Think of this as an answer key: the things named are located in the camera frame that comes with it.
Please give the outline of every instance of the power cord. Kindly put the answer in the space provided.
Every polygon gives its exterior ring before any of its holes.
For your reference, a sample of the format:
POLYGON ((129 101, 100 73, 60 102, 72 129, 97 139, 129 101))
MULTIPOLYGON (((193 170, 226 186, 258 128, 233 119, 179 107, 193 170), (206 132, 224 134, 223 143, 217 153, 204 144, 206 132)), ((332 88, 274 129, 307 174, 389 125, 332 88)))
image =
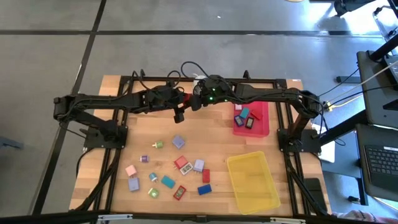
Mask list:
POLYGON ((339 87, 341 84, 343 84, 345 81, 347 81, 350 77, 352 77, 357 71, 359 70, 359 68, 357 68, 351 75, 349 75, 344 81, 342 81, 341 83, 339 83, 337 86, 331 88, 330 90, 322 93, 321 95, 319 95, 318 97, 321 97, 329 92, 331 92, 332 90, 334 90, 335 88, 339 87))

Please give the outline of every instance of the wooden tabletop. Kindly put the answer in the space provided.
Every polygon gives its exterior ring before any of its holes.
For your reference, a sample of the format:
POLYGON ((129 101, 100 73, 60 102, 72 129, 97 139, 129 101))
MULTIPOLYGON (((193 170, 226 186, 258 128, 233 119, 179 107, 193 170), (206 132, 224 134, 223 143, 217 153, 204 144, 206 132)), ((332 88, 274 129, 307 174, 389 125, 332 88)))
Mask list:
MULTIPOLYGON (((116 95, 120 76, 105 75, 102 81, 100 95, 116 95)), ((164 85, 164 82, 145 82, 152 88, 164 85)), ((287 80, 288 87, 302 89, 300 80, 287 80)), ((192 92, 191 82, 181 82, 185 92, 192 92)), ((272 88, 270 84, 252 84, 258 88, 272 88)), ((142 90, 139 82, 134 82, 133 92, 142 90)), ((102 119, 111 119, 113 111, 96 110, 95 115, 102 119)), ((287 127, 285 106, 282 104, 284 123, 287 127)), ((294 119, 297 112, 292 108, 294 119)), ((283 155, 279 151, 276 129, 279 128, 275 103, 269 103, 270 133, 264 138, 246 138, 233 135, 233 106, 231 103, 220 103, 193 112, 188 109, 184 113, 185 121, 174 123, 172 110, 149 114, 129 114, 129 126, 126 147, 122 150, 119 162, 116 185, 114 188, 111 211, 126 213, 174 213, 174 214, 209 214, 209 215, 239 215, 233 188, 228 174, 226 159, 231 156, 249 152, 263 151, 269 165, 280 198, 280 207, 262 211, 253 215, 277 215, 289 217, 292 215, 289 188, 283 155), (173 137, 178 134, 185 140, 181 150, 172 144, 173 137), (152 145, 163 141, 164 147, 156 149, 152 145), (149 163, 139 162, 142 155, 150 157, 149 163), (203 159, 205 168, 210 169, 212 193, 198 195, 197 187, 204 185, 201 174, 194 172, 183 176, 174 169, 173 161, 184 155, 192 164, 195 159, 203 159), (137 169, 140 189, 130 192, 128 176, 125 168, 133 164, 137 169), (153 183, 149 174, 155 172, 159 179, 164 175, 176 181, 173 189, 164 184, 153 183), (187 189, 180 201, 173 194, 182 185, 187 189), (147 193, 150 188, 156 188, 160 194, 157 199, 147 193)), ((70 208, 79 206, 93 190, 100 175, 104 149, 94 149, 81 161, 80 171, 73 191, 70 208)), ((301 153, 301 161, 305 178, 318 178, 323 195, 331 212, 329 199, 323 179, 319 160, 312 154, 301 153)), ((100 208, 104 208, 108 185, 104 188, 100 208)), ((303 213, 300 190, 295 186, 299 212, 303 213)))

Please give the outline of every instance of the purple block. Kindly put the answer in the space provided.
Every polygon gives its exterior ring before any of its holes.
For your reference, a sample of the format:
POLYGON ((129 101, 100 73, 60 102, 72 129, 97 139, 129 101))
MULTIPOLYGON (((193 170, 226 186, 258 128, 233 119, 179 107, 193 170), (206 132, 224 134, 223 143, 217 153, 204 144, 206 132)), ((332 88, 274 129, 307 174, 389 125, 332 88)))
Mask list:
POLYGON ((173 139, 173 144, 177 149, 181 149, 181 147, 185 144, 185 141, 180 136, 175 136, 173 139))
POLYGON ((198 171, 198 172, 202 172, 204 166, 205 166, 205 161, 203 161, 201 159, 197 159, 195 161, 195 165, 193 166, 193 170, 198 171))
POLYGON ((129 189, 130 189, 130 191, 139 190, 139 179, 138 179, 138 177, 129 178, 129 189))

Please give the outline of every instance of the colorful block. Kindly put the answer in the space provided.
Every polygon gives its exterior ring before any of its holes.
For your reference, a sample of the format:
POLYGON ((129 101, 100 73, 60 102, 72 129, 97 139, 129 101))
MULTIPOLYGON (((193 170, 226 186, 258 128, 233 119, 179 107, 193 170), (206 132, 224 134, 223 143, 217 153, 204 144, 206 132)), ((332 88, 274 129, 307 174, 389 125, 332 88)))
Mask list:
POLYGON ((159 191, 155 188, 151 188, 151 189, 149 189, 148 194, 152 198, 157 198, 159 196, 159 191))
POLYGON ((141 162, 149 162, 149 156, 141 156, 141 157, 139 158, 139 160, 140 160, 141 162))
POLYGON ((201 159, 197 159, 195 161, 195 165, 193 166, 193 170, 198 171, 198 172, 202 172, 204 166, 205 166, 205 161, 203 161, 201 159))
POLYGON ((250 113, 258 120, 262 119, 262 114, 257 110, 251 110, 250 113))
POLYGON ((157 149, 163 148, 163 142, 162 141, 157 141, 152 146, 154 146, 157 149))
POLYGON ((250 110, 248 108, 243 108, 241 114, 239 115, 241 118, 246 119, 249 115, 250 110))
POLYGON ((162 178, 162 184, 164 184, 168 188, 172 189, 175 185, 175 181, 172 180, 170 177, 167 177, 166 175, 164 175, 164 177, 162 178))
POLYGON ((234 121, 235 121, 236 125, 238 125, 238 127, 244 125, 243 120, 242 120, 242 118, 239 115, 236 115, 234 117, 234 121))
POLYGON ((156 182, 156 180, 157 180, 157 176, 155 173, 149 174, 149 178, 150 178, 150 181, 152 181, 152 182, 156 182))
POLYGON ((187 163, 188 161, 184 156, 180 156, 177 160, 174 161, 177 169, 183 168, 187 163))
POLYGON ((198 187, 198 193, 199 195, 207 194, 211 192, 211 186, 210 184, 206 184, 204 186, 198 187))
POLYGON ((133 165, 130 165, 130 166, 128 166, 128 167, 126 168, 126 172, 127 172, 127 175, 128 175, 129 177, 132 177, 134 174, 137 173, 137 170, 136 170, 136 168, 135 168, 133 165))
POLYGON ((138 177, 129 178, 129 189, 130 189, 130 191, 139 190, 139 179, 138 179, 138 177))
POLYGON ((177 191, 174 193, 173 197, 177 200, 180 200, 182 198, 182 196, 184 195, 184 193, 187 190, 185 189, 185 187, 182 187, 181 185, 178 187, 177 191))
POLYGON ((210 170, 209 169, 203 170, 202 181, 203 181, 203 183, 210 183, 210 170))
POLYGON ((235 105, 235 110, 242 110, 242 105, 235 105))
POLYGON ((193 169, 192 164, 189 162, 187 163, 185 166, 183 166, 180 171, 182 173, 182 175, 187 174, 188 172, 190 172, 193 169))
POLYGON ((173 139, 173 144, 177 149, 181 149, 182 146, 184 146, 185 141, 180 137, 180 136, 175 136, 173 139))

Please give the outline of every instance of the blue block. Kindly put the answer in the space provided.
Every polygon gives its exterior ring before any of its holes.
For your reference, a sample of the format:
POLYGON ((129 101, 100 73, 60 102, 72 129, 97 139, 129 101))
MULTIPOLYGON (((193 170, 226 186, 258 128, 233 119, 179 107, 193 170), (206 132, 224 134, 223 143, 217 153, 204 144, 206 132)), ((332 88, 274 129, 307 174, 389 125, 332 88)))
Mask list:
POLYGON ((211 186, 210 186, 210 184, 206 184, 206 185, 203 185, 203 186, 201 186, 201 187, 198 187, 198 193, 199 193, 199 195, 203 195, 203 194, 209 193, 209 192, 211 192, 211 186))
POLYGON ((249 113, 250 113, 250 110, 249 110, 249 109, 243 108, 243 110, 242 110, 242 112, 241 112, 241 114, 240 114, 239 116, 240 116, 241 118, 246 119, 247 116, 249 115, 249 113))
POLYGON ((129 189, 130 189, 130 191, 139 190, 139 179, 138 179, 138 177, 129 178, 129 189))
POLYGON ((177 149, 181 149, 181 147, 184 146, 185 141, 180 136, 175 136, 173 139, 173 144, 175 147, 177 147, 177 149))
POLYGON ((170 179, 170 177, 167 177, 166 175, 164 175, 161 182, 162 182, 162 184, 166 185, 170 189, 172 189, 175 185, 175 181, 170 179))

